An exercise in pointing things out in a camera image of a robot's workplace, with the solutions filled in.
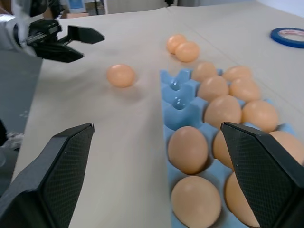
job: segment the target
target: empty egg cup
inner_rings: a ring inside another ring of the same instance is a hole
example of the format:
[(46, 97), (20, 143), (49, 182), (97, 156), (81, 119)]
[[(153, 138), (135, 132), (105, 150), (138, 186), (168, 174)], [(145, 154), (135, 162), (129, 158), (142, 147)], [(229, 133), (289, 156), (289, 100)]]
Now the empty egg cup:
[[(223, 71), (220, 69), (217, 71), (218, 75), (221, 76)], [(172, 77), (167, 71), (162, 70), (160, 71), (160, 82), (170, 195), (177, 182), (189, 175), (181, 172), (170, 163), (168, 158), (169, 140), (173, 133), (179, 128), (184, 126), (195, 127), (205, 136), (209, 149), (207, 168), (195, 176), (200, 176), (209, 180), (219, 190), (222, 201), (220, 217), (211, 228), (248, 228), (248, 226), (240, 222), (229, 211), (225, 203), (225, 183), (228, 176), (232, 173), (232, 170), (213, 157), (212, 143), (214, 137), (218, 133), (218, 129), (202, 121), (202, 117), (209, 103), (196, 96), (200, 83), (191, 79), (191, 70), (189, 69), (181, 70), (176, 77)], [(238, 101), (243, 108), (245, 102), (240, 99), (238, 99)], [(265, 99), (265, 101), (273, 104), (269, 99)], [(244, 123), (244, 125), (259, 129), (251, 123)], [(286, 123), (279, 125), (277, 131), (295, 134), (291, 126)], [(187, 228), (175, 217), (173, 211), (171, 212), (171, 227)]]

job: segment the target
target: tabletop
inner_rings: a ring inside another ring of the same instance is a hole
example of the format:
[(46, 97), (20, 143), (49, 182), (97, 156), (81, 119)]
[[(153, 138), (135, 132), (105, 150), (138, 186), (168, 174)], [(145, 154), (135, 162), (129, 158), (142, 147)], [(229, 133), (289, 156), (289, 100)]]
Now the tabletop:
[[(92, 27), (106, 40), (72, 43), (79, 61), (45, 60), (33, 99), (16, 176), (56, 133), (94, 123), (82, 192), (71, 228), (169, 228), (159, 70), (176, 74), (191, 68), (171, 57), (169, 36), (181, 33), (201, 48), (199, 60), (217, 68), (249, 66), (280, 112), (304, 139), (302, 70), (304, 51), (275, 43), (269, 32), (298, 27), (304, 19), (256, 2), (207, 7), (172, 7), (146, 12), (91, 16), (60, 21)], [(117, 89), (106, 80), (112, 64), (134, 68), (137, 81)]]

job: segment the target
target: blue egg carton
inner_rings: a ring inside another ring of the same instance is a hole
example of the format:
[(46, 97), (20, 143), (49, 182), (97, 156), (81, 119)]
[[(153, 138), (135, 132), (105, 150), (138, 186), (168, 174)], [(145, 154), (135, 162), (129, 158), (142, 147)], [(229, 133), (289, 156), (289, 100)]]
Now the blue egg carton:
[[(217, 72), (220, 76), (223, 73), (221, 69), (218, 69)], [(209, 147), (207, 168), (195, 176), (200, 176), (209, 180), (219, 190), (222, 201), (221, 215), (211, 228), (247, 228), (248, 226), (240, 222), (228, 210), (225, 203), (224, 186), (226, 179), (232, 173), (232, 170), (213, 157), (212, 143), (214, 137), (218, 133), (218, 129), (202, 121), (203, 114), (209, 103), (196, 96), (200, 83), (191, 79), (190, 69), (181, 70), (176, 77), (172, 77), (167, 71), (162, 70), (160, 71), (160, 83), (170, 195), (176, 183), (189, 175), (184, 174), (169, 162), (169, 140), (173, 133), (179, 128), (184, 126), (195, 127), (205, 136)], [(239, 99), (238, 101), (243, 108), (245, 102)], [(265, 101), (273, 104), (269, 99), (265, 99)], [(259, 129), (251, 123), (244, 123), (244, 125)], [(277, 131), (295, 134), (292, 127), (286, 123), (279, 125)], [(175, 217), (173, 212), (171, 212), (171, 227), (187, 228)]]

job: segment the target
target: loose egg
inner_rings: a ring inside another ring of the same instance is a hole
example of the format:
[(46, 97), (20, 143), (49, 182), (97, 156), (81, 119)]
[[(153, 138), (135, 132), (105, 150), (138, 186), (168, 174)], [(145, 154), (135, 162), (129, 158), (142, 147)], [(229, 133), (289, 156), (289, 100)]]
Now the loose egg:
[(215, 98), (207, 107), (204, 122), (220, 130), (222, 122), (240, 123), (242, 117), (241, 106), (238, 100), (229, 95)]
[(262, 98), (260, 88), (250, 77), (241, 77), (232, 81), (229, 95), (235, 96), (246, 103)]
[(225, 166), (233, 169), (231, 157), (222, 131), (219, 131), (213, 141), (213, 156)]
[(207, 140), (196, 128), (182, 127), (170, 138), (168, 157), (171, 164), (183, 173), (199, 173), (208, 159)]
[(228, 95), (228, 93), (227, 81), (223, 77), (216, 75), (206, 78), (200, 84), (197, 96), (211, 102), (219, 96)]
[(279, 116), (270, 103), (256, 100), (244, 106), (242, 122), (249, 122), (264, 132), (272, 132), (279, 124)]
[(171, 36), (167, 41), (167, 50), (171, 54), (175, 54), (175, 49), (178, 47), (178, 45), (185, 42), (187, 42), (187, 39), (181, 34)]
[(247, 226), (259, 227), (259, 223), (237, 182), (235, 173), (232, 173), (226, 182), (225, 199), (229, 210)]
[(287, 132), (270, 132), (278, 143), (284, 147), (284, 149), (300, 164), (304, 165), (304, 145)]
[(199, 46), (192, 41), (182, 43), (175, 49), (176, 58), (181, 62), (192, 62), (198, 58), (199, 54)]
[(135, 80), (135, 72), (126, 64), (117, 64), (109, 67), (106, 76), (112, 85), (120, 88), (133, 85)]
[(251, 77), (251, 71), (247, 66), (233, 66), (224, 72), (223, 77), (232, 82), (240, 77)]
[(201, 61), (194, 67), (191, 73), (191, 79), (202, 82), (204, 79), (216, 75), (218, 75), (218, 73), (213, 63)]
[(190, 176), (180, 180), (171, 194), (172, 210), (189, 228), (207, 228), (221, 212), (219, 191), (208, 180)]

